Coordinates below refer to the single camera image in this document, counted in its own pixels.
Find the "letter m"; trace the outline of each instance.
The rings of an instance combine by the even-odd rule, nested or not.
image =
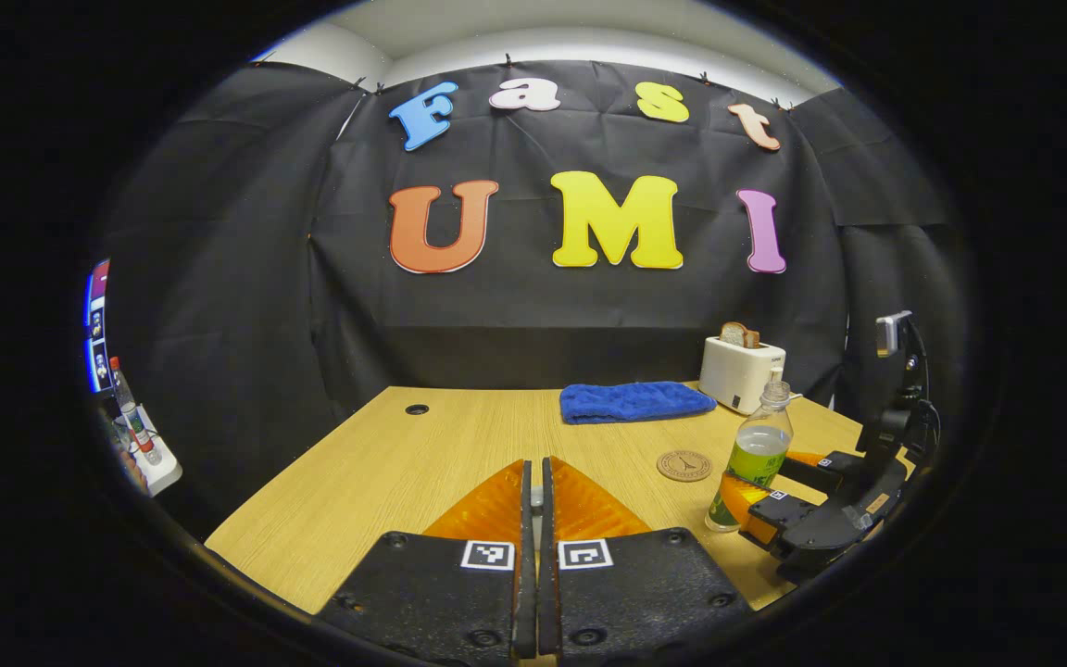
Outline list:
[[[587,229],[611,265],[618,265],[636,237],[632,264],[641,269],[679,269],[682,253],[673,241],[673,194],[678,185],[660,176],[636,179],[623,206],[615,203],[607,188],[589,171],[554,174],[551,186],[562,191],[562,247],[555,250],[557,266],[594,266]]]

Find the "green drink bottle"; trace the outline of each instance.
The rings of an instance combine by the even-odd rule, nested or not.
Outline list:
[[[789,422],[789,383],[780,381],[778,371],[765,384],[760,407],[752,417],[742,424],[735,433],[732,457],[727,462],[728,473],[737,474],[754,485],[767,487],[784,462],[784,452],[793,443],[793,425]],[[723,504],[719,491],[706,510],[706,527],[718,533],[738,530],[740,523]]]

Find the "wooden table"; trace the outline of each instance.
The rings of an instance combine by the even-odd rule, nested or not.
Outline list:
[[[694,533],[752,607],[793,587],[744,537],[712,533],[703,514],[744,417],[722,404],[699,417],[636,424],[563,424],[559,390],[389,387],[268,482],[205,542],[261,586],[318,613],[382,533],[420,533],[513,460],[558,456],[610,491],[653,529]],[[424,403],[423,415],[405,407]],[[854,451],[859,424],[803,397],[789,406],[793,450]],[[694,450],[714,470],[702,481],[656,471],[670,450]],[[822,503],[825,494],[776,478],[775,488]]]

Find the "pink letter i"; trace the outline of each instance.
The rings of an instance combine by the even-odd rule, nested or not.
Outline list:
[[[776,200],[759,190],[736,190],[735,195],[748,208],[748,226],[752,228],[748,268],[757,273],[783,273],[784,257],[776,248],[776,221],[771,219]]]

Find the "blue towel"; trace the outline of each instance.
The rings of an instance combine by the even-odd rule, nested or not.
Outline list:
[[[562,420],[567,424],[648,422],[689,417],[715,410],[715,398],[681,383],[632,383],[601,387],[572,384],[562,390]]]

